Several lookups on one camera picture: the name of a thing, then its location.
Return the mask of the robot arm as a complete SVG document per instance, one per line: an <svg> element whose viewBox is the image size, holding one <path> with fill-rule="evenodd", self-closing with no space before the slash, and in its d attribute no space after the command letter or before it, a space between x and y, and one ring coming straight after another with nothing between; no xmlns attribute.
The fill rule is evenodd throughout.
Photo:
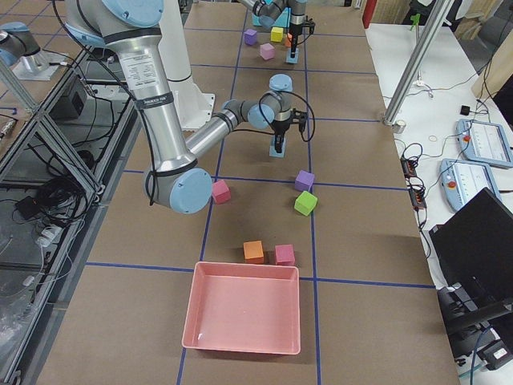
<svg viewBox="0 0 513 385"><path fill-rule="evenodd" d="M273 0L270 2L241 0L266 30L270 30L285 9L289 9L288 32L291 34L287 63L296 63L298 46L304 43L315 30L316 23L306 15L307 0Z"/></svg>
<svg viewBox="0 0 513 385"><path fill-rule="evenodd" d="M192 81L180 8L175 1L69 1L66 28L79 44L113 51L139 111L151 151L144 190L151 203L184 214L200 211L212 179L198 159L243 122L270 134L277 151L308 113L291 103L292 80L274 75L257 100L208 106Z"/></svg>

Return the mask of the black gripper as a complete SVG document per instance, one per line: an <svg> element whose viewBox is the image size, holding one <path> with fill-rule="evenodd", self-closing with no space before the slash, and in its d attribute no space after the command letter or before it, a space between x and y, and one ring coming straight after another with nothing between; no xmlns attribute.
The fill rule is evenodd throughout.
<svg viewBox="0 0 513 385"><path fill-rule="evenodd" d="M291 125L296 124L298 126L298 130L301 135L305 133L307 123L307 112L300 111L296 108L292 108L291 110L281 113L274 121L273 121L273 151L274 152L285 152L285 138L282 138L281 141L277 138L281 138L285 136L285 133L289 130Z"/></svg>
<svg viewBox="0 0 513 385"><path fill-rule="evenodd" d="M304 29L308 30L307 38L313 34L315 30L315 22L308 15L292 14L289 20L289 33L293 36L290 51L291 59L296 57L296 48L299 44L298 40L303 34Z"/></svg>

